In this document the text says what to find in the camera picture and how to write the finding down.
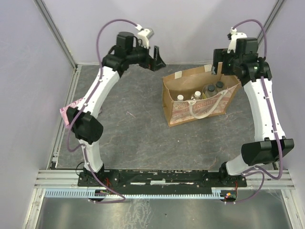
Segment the square bottle dark cap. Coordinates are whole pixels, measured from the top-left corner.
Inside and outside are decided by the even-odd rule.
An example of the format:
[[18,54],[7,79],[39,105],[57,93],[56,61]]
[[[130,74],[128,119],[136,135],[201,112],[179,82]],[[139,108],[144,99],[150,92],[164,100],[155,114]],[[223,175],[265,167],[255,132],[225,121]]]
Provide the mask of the square bottle dark cap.
[[218,81],[215,84],[215,88],[216,88],[218,93],[221,92],[222,90],[224,90],[224,83],[222,81]]
[[217,89],[214,84],[207,84],[203,88],[203,97],[210,98],[217,95]]

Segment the brown canvas tote bag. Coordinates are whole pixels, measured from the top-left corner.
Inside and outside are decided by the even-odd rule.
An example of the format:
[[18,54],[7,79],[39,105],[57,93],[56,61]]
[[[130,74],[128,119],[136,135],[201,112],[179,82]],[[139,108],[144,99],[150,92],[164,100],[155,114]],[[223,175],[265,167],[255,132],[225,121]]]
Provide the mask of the brown canvas tote bag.
[[[224,90],[201,100],[192,100],[195,91],[203,92],[207,84],[224,83]],[[241,83],[234,75],[212,74],[212,65],[182,70],[163,78],[163,110],[168,126],[176,126],[207,117],[225,114]],[[184,101],[177,101],[177,96]]]

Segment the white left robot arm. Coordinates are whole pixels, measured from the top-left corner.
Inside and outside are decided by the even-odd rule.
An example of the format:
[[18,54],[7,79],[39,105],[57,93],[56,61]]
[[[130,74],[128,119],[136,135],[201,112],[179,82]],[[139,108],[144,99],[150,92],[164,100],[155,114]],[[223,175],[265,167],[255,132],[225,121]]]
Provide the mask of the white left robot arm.
[[69,129],[78,139],[84,156],[82,174],[89,177],[94,186],[101,186],[105,181],[99,150],[103,126],[97,116],[107,95],[130,65],[137,64],[151,71],[166,66],[158,46],[154,47],[153,56],[149,55],[149,39],[153,34],[152,29],[142,29],[136,35],[126,31],[118,33],[116,44],[103,57],[100,70],[84,98],[75,108],[67,109]]

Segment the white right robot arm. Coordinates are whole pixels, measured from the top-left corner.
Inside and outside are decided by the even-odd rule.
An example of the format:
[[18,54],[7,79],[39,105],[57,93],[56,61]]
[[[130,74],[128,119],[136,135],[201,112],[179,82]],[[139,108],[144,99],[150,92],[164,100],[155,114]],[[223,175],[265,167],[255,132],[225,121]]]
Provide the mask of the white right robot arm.
[[278,119],[272,93],[272,73],[268,62],[258,55],[256,38],[230,39],[227,49],[215,49],[212,72],[222,64],[223,75],[238,78],[250,103],[254,121],[254,142],[242,145],[235,159],[222,165],[218,181],[230,186],[236,175],[246,176],[259,171],[273,179],[283,173],[283,157],[294,148],[294,141],[285,136]]

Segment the round clear bottle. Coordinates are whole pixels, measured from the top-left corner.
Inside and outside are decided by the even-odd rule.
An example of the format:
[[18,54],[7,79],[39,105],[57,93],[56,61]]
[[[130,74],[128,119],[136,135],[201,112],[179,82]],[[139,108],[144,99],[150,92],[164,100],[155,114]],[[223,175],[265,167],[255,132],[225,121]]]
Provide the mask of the round clear bottle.
[[179,95],[177,96],[177,101],[180,101],[180,102],[184,101],[184,96],[181,95],[181,94],[179,94]]
[[191,96],[192,100],[201,100],[202,94],[200,91],[195,91],[195,93]]

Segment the square bottle front dark cap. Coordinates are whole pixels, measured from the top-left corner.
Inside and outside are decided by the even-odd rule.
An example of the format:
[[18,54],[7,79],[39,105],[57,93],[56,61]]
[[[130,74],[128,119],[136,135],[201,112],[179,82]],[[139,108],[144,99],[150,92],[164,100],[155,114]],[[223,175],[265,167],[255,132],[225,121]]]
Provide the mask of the square bottle front dark cap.
[[203,88],[203,97],[210,98],[217,95],[217,89],[214,84],[207,84]]

